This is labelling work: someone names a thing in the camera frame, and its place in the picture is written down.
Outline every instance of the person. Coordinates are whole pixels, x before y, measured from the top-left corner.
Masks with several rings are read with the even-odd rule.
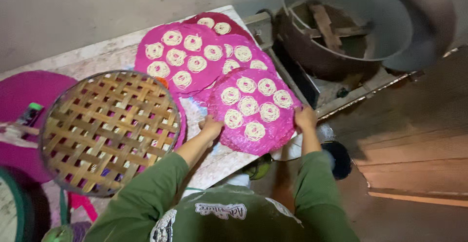
[[[295,214],[245,186],[229,184],[190,194],[171,208],[185,176],[224,125],[207,116],[197,136],[112,198],[85,242],[358,241],[340,205],[330,159],[317,138],[313,109],[296,108],[294,119],[303,134]]]

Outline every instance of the sleeve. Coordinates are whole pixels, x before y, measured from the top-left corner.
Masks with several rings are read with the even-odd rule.
[[[319,241],[359,241],[341,207],[339,191],[324,152],[302,157],[294,187],[296,217]]]
[[[111,199],[86,234],[85,242],[148,241],[151,229],[169,209],[188,172],[180,155],[166,155]]]

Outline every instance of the green sweatshirt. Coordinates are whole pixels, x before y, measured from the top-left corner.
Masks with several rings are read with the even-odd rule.
[[[271,198],[234,185],[191,194],[169,208],[188,172],[182,157],[166,155],[112,198],[84,241],[359,241],[323,152],[302,157],[295,215]]]

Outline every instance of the woven bamboo tray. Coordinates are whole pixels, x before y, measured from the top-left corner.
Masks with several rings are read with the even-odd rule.
[[[179,111],[161,83],[136,71],[109,71],[57,99],[40,149],[59,185],[108,196],[170,152],[179,129]]]

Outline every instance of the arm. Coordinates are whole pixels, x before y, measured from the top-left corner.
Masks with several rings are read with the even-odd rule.
[[[219,135],[223,124],[207,116],[202,131],[132,179],[109,202],[86,235],[89,241],[146,241],[155,222],[172,200],[203,152]]]
[[[295,121],[303,132],[302,161],[295,183],[296,216],[319,241],[359,241],[341,207],[339,191],[315,133],[313,109],[296,109]]]

